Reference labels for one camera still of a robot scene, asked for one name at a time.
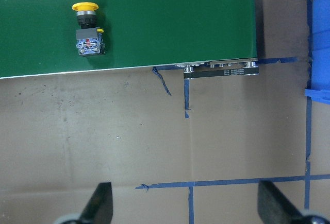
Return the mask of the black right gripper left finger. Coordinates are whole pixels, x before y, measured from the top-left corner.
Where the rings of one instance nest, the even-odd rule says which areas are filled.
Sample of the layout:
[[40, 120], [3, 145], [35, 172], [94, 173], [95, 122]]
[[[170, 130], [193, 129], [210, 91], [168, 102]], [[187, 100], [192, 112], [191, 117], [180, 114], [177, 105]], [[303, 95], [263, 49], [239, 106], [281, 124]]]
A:
[[78, 223], [110, 224], [113, 218], [111, 182], [101, 182], [79, 216]]

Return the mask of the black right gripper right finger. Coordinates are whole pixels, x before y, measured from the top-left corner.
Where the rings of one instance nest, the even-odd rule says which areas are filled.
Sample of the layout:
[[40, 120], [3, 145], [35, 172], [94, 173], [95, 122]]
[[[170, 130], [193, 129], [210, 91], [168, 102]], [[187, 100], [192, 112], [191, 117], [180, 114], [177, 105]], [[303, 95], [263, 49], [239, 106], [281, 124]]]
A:
[[263, 223], [307, 223], [302, 213], [271, 181], [258, 183], [257, 212]]

